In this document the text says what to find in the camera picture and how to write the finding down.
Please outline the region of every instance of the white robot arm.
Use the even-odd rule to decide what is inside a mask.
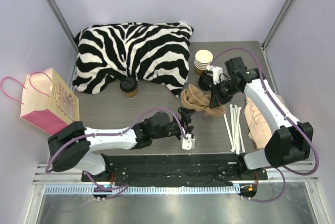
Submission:
[[[56,156],[52,160],[52,169],[55,172],[63,172],[77,168],[104,179],[110,176],[107,157],[93,152],[108,149],[142,149],[150,146],[154,139],[171,136],[176,136],[181,141],[183,149],[193,149],[194,127],[188,124],[191,123],[191,116],[195,110],[179,107],[178,112],[181,115],[180,119],[174,115],[174,119],[170,121],[168,114],[158,111],[154,116],[132,127],[114,130],[85,128],[81,121],[74,122],[48,139],[50,154]]]
[[[273,134],[265,149],[239,157],[240,173],[267,166],[279,167],[307,159],[310,146],[292,124],[296,124],[310,140],[313,134],[312,126],[308,122],[301,123],[289,112],[271,90],[267,80],[260,79],[257,69],[248,70],[241,58],[230,59],[225,64],[230,78],[225,79],[222,68],[217,66],[208,66],[207,71],[200,77],[210,80],[204,75],[211,76],[212,82],[208,87],[211,90],[210,107],[226,104],[234,94],[243,92],[255,103]]]

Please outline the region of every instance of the shiny metal surface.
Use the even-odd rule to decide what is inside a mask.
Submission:
[[[280,192],[282,184],[260,184],[258,189],[257,198],[272,198]],[[214,194],[135,195],[87,203],[92,198],[91,195],[45,195],[37,223],[317,223],[304,183],[289,183],[284,196],[269,204],[241,200],[238,195]],[[74,212],[59,212],[60,209],[75,209],[84,203],[87,204]]]

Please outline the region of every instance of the pink handle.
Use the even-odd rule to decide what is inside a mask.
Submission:
[[[19,81],[17,81],[16,79],[12,78],[11,76],[4,77],[4,78],[1,80],[1,84],[0,84],[1,91],[2,91],[7,97],[9,97],[10,99],[15,100],[15,101],[17,101],[17,102],[19,102],[19,103],[21,103],[21,104],[24,105],[24,103],[23,103],[22,101],[17,100],[16,98],[13,98],[13,97],[9,96],[9,95],[4,91],[4,88],[2,87],[2,84],[4,83],[4,81],[5,81],[6,79],[12,79],[12,80],[14,80],[15,82],[19,83],[20,85],[22,85],[22,87],[23,87],[24,89],[26,89],[26,87],[24,86],[24,84],[23,84],[23,83],[20,83]]]
[[[34,72],[32,75],[30,75],[30,77],[29,77],[29,83],[30,83],[30,85],[31,85],[32,88],[34,88],[35,90],[37,90],[39,93],[42,93],[43,95],[46,95],[46,96],[50,97],[49,94],[40,91],[39,89],[37,89],[36,87],[34,87],[34,86],[32,85],[32,83],[31,83],[31,77],[32,77],[33,75],[35,75],[35,74],[44,74],[45,76],[48,77],[48,79],[49,79],[50,81],[52,81],[51,78],[50,78],[47,74],[45,74],[44,72],[41,72],[41,71],[36,71],[36,72]]]

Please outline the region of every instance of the stack of paper cups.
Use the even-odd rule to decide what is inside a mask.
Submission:
[[[213,54],[208,50],[199,50],[195,53],[195,74],[200,76],[206,69],[207,66],[213,61]]]

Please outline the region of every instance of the black and white striped pillow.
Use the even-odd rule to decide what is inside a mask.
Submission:
[[[95,25],[75,38],[79,52],[73,85],[97,94],[126,76],[164,84],[179,98],[189,71],[193,28],[183,23]]]

